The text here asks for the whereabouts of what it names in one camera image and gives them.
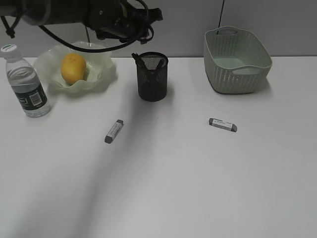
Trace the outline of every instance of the white bottle cap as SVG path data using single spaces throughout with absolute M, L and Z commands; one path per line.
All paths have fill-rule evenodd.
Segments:
M 5 59 L 21 56 L 21 54 L 18 50 L 18 47 L 16 45 L 13 45 L 13 44 L 3 46 L 1 48 L 1 55 Z

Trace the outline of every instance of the light green basket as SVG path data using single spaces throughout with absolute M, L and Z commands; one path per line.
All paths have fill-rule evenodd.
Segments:
M 261 41 L 252 32 L 231 26 L 206 32 L 204 59 L 211 86 L 223 94 L 256 91 L 272 67 Z

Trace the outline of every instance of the eraser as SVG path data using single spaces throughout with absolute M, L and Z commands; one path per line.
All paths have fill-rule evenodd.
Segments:
M 225 122 L 219 119 L 214 119 L 214 118 L 209 119 L 209 125 L 212 125 L 221 129 L 225 129 L 225 130 L 230 130 L 233 132 L 237 132 L 237 129 L 238 129 L 235 124 Z
M 123 120 L 117 120 L 105 137 L 105 143 L 111 144 L 123 127 Z

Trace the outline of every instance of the water bottle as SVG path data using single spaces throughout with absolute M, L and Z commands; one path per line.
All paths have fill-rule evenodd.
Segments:
M 16 45 L 3 46 L 1 54 L 6 59 L 9 84 L 26 115 L 37 118 L 47 114 L 51 106 L 34 68 L 22 58 Z

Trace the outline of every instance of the black mesh pen holder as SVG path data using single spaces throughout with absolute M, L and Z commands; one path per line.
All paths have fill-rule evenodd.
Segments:
M 132 55 L 137 66 L 139 96 L 149 102 L 162 100 L 167 94 L 168 58 L 157 52 Z

